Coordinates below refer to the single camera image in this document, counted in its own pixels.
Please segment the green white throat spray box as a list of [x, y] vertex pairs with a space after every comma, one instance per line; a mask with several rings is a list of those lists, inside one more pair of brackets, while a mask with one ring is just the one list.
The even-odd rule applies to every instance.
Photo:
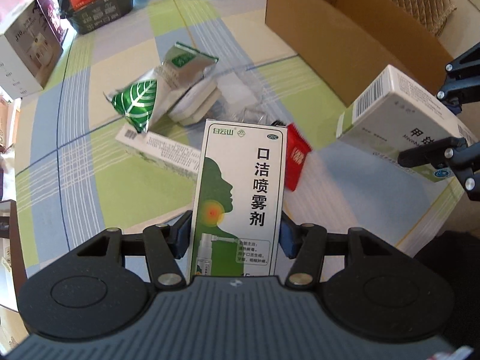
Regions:
[[189, 279], [273, 275], [286, 156], [285, 127], [206, 122], [193, 201]]

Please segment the red snack packet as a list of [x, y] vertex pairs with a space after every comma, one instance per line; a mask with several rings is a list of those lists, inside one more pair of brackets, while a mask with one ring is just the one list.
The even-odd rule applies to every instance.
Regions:
[[299, 183], [304, 163], [312, 147], [304, 139], [294, 124], [287, 126], [285, 186], [295, 191]]

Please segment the white appliance box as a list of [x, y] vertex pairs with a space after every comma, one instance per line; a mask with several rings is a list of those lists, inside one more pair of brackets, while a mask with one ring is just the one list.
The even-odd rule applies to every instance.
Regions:
[[1, 89], [13, 99], [43, 90], [63, 49], [38, 0], [1, 22]]

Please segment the silver green leaf tea bag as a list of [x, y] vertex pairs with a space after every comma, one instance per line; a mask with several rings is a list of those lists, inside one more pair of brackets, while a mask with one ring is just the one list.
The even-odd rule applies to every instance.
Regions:
[[110, 92], [106, 99], [137, 133], [147, 133], [218, 61], [216, 56], [176, 42], [159, 66]]

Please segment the white green medicine box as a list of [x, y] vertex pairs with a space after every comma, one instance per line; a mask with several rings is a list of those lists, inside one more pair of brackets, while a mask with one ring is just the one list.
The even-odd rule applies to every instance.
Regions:
[[464, 138], [469, 146], [478, 141], [448, 108], [392, 65], [339, 116], [336, 130], [338, 140], [432, 182], [452, 176], [444, 154], [430, 161], [399, 155], [449, 137]]

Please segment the brown cardboard box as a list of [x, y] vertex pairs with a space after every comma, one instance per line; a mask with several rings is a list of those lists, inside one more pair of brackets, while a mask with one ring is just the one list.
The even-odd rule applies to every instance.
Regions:
[[267, 0], [265, 23], [345, 105], [387, 65], [436, 94], [453, 59], [391, 0]]

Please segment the white power adapter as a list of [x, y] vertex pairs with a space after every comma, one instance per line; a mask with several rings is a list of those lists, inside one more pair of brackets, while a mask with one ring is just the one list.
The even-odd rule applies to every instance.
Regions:
[[204, 78], [190, 88], [168, 112], [173, 122], [182, 126], [200, 122], [221, 96], [214, 78]]

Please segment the long white dinosaur medicine box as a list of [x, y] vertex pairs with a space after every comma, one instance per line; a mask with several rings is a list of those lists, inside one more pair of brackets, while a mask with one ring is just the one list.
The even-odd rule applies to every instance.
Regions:
[[156, 133], [137, 133], [125, 124], [115, 140], [150, 164], [195, 179], [199, 172], [200, 151]]

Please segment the clear plastic box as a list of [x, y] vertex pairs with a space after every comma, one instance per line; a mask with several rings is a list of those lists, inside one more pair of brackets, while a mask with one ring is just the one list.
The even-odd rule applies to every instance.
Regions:
[[252, 81], [250, 72], [232, 71], [216, 77], [220, 97], [207, 113], [208, 119], [253, 125], [287, 126], [268, 105], [264, 88]]

